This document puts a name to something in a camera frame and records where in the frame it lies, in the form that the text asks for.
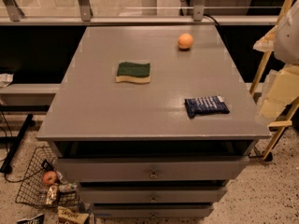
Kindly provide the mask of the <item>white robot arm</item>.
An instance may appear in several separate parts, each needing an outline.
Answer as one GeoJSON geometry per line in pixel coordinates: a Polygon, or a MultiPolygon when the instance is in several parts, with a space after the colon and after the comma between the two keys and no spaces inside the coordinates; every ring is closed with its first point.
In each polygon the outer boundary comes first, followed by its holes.
{"type": "Polygon", "coordinates": [[[283,16],[278,25],[255,42],[258,51],[273,51],[285,66],[271,77],[268,92],[259,114],[276,119],[287,105],[299,96],[299,1],[283,16]]]}

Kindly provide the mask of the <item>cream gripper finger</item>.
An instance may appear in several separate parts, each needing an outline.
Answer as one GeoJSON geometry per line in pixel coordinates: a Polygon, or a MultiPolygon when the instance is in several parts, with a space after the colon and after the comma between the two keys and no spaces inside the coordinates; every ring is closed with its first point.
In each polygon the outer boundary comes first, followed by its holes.
{"type": "Polygon", "coordinates": [[[298,96],[298,65],[286,64],[278,72],[271,70],[263,84],[258,114],[265,119],[276,119],[298,96]]]}
{"type": "Polygon", "coordinates": [[[255,42],[253,48],[260,52],[273,51],[276,31],[277,31],[277,27],[274,26],[262,38],[260,38],[255,42]]]}

